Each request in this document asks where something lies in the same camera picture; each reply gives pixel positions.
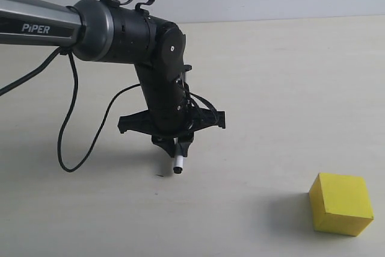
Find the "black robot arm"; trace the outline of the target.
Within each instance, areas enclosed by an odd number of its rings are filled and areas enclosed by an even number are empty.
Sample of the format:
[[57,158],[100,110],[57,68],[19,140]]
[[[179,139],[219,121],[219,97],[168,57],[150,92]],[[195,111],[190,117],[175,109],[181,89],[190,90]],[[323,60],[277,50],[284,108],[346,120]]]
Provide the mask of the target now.
[[55,46],[83,61],[133,64],[147,110],[122,116],[121,133],[150,135],[170,156],[183,156],[196,131],[226,125],[225,113],[193,94],[185,81],[186,36],[170,21],[116,0],[80,0],[60,6],[41,0],[1,0],[1,43]]

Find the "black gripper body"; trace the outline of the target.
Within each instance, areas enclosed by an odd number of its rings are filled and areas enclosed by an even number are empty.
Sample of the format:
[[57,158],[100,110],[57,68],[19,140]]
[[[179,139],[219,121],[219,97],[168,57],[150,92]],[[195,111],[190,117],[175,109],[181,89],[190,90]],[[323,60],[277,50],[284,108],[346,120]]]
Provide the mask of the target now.
[[151,112],[149,110],[121,116],[118,129],[123,134],[126,131],[135,131],[155,138],[190,138],[196,131],[217,126],[226,127],[226,114],[218,111],[214,114],[211,110],[191,108],[189,110]]

